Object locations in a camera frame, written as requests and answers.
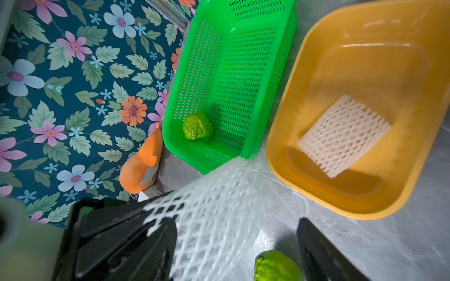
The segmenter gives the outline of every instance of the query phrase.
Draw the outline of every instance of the orange flower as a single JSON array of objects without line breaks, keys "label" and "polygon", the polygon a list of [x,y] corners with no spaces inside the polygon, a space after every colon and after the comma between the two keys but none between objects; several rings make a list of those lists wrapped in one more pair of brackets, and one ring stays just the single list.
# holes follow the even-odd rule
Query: orange flower
[{"label": "orange flower", "polygon": [[136,100],[135,97],[129,97],[128,100],[123,100],[123,109],[119,111],[119,115],[123,117],[123,123],[130,123],[130,126],[136,126],[137,123],[141,124],[144,121],[142,117],[147,115],[145,112],[147,105],[145,103],[143,104],[143,102],[143,99],[138,98]]},{"label": "orange flower", "polygon": [[184,6],[188,6],[189,8],[192,8],[192,5],[195,5],[194,0],[178,0],[180,4]]},{"label": "orange flower", "polygon": [[175,52],[176,54],[172,54],[171,57],[172,62],[174,62],[174,64],[172,64],[173,71],[175,71],[176,63],[178,62],[178,58],[180,56],[181,48],[177,48]]}]

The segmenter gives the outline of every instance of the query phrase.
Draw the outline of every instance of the pink flower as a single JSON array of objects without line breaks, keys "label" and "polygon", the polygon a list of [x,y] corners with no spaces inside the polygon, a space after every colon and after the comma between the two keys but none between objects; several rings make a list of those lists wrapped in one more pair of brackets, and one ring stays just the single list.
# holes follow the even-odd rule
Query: pink flower
[{"label": "pink flower", "polygon": [[[156,109],[156,112],[158,112],[158,114],[156,114],[156,113],[149,113],[147,115],[147,117],[151,121],[156,121],[156,123],[159,124],[159,127],[162,128],[162,122],[164,121],[164,114],[166,113],[166,108],[164,107],[164,105],[162,103],[156,102],[155,109]],[[153,130],[156,129],[156,123],[151,124],[150,127],[148,128],[148,133],[149,134],[151,132],[153,132]]]},{"label": "pink flower", "polygon": [[85,60],[83,53],[87,55],[92,54],[92,51],[88,47],[82,47],[86,44],[85,37],[78,37],[75,41],[75,36],[69,31],[66,31],[66,38],[68,41],[62,38],[56,39],[56,42],[61,46],[68,48],[64,51],[66,57],[75,57],[76,55],[76,57],[83,62]]},{"label": "pink flower", "polygon": [[67,17],[66,11],[58,5],[53,3],[53,1],[59,0],[21,0],[18,4],[18,8],[22,10],[29,11],[36,7],[37,16],[46,24],[52,21],[52,15],[49,10],[52,11],[58,17]]},{"label": "pink flower", "polygon": [[39,212],[35,212],[32,216],[31,216],[31,221],[33,222],[37,222],[37,223],[41,223],[41,224],[46,224],[50,222],[50,219],[41,219],[42,215],[44,213],[42,211]]},{"label": "pink flower", "polygon": [[0,197],[6,197],[13,191],[12,185],[5,185],[0,187]]},{"label": "pink flower", "polygon": [[4,138],[0,140],[0,172],[9,172],[11,170],[11,163],[5,159],[19,160],[27,156],[27,154],[20,150],[11,150],[16,145],[16,138]]},{"label": "pink flower", "polygon": [[167,93],[167,90],[164,89],[164,91],[158,92],[158,96],[160,96],[160,98],[158,98],[158,101],[166,107],[170,97],[170,95]]},{"label": "pink flower", "polygon": [[34,143],[43,143],[46,139],[48,140],[48,144],[51,147],[54,147],[56,145],[56,143],[58,142],[56,139],[67,139],[67,136],[60,133],[62,131],[64,131],[64,129],[66,128],[66,126],[64,125],[58,125],[55,127],[55,125],[53,125],[52,123],[50,123],[49,121],[45,121],[44,122],[44,128],[31,128],[30,130],[35,133],[35,134],[40,134],[42,136],[37,136],[34,139]]}]

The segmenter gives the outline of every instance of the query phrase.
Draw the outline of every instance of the yellow plastic basin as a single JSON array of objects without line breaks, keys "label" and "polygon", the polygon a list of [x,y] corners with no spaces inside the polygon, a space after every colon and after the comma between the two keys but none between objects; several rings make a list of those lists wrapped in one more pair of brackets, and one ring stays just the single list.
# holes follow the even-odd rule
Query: yellow plastic basin
[{"label": "yellow plastic basin", "polygon": [[[354,219],[399,210],[420,175],[450,102],[450,2],[379,1],[336,10],[306,35],[267,142],[284,183]],[[391,130],[348,170],[327,177],[298,140],[348,94]]]}]

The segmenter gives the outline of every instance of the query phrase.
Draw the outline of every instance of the stuffed toy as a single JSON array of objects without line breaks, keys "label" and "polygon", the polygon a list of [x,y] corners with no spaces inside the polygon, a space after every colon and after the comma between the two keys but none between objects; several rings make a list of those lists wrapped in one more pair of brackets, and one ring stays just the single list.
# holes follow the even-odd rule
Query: stuffed toy
[{"label": "stuffed toy", "polygon": [[158,174],[162,153],[162,132],[159,124],[148,136],[138,153],[130,157],[122,167],[119,181],[123,189],[137,194],[149,188]]}]

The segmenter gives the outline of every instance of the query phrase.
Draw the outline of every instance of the white foam fruit net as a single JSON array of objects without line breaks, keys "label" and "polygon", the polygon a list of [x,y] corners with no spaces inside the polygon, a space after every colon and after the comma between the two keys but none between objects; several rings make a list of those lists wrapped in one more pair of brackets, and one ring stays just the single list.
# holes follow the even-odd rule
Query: white foam fruit net
[{"label": "white foam fruit net", "polygon": [[253,163],[237,157],[145,206],[144,223],[156,221],[147,236],[163,218],[177,216],[175,281],[219,281],[251,248],[266,205],[257,174]]},{"label": "white foam fruit net", "polygon": [[334,178],[358,161],[390,128],[378,113],[343,95],[298,145],[330,178]]}]

